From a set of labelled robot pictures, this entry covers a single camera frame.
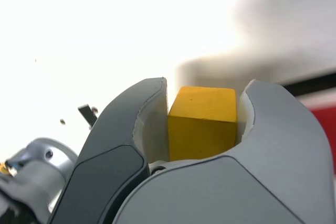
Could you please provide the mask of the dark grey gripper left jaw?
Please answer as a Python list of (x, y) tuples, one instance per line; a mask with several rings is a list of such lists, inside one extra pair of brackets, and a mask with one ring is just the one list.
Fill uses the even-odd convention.
[(125, 198), (169, 160), (167, 81), (142, 80), (101, 112), (49, 219), (112, 223)]

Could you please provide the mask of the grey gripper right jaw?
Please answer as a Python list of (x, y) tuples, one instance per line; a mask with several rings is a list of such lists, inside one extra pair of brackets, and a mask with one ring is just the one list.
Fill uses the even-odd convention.
[(114, 223), (333, 223), (334, 170), (315, 116), (284, 87), (251, 81), (241, 141), (142, 182)]

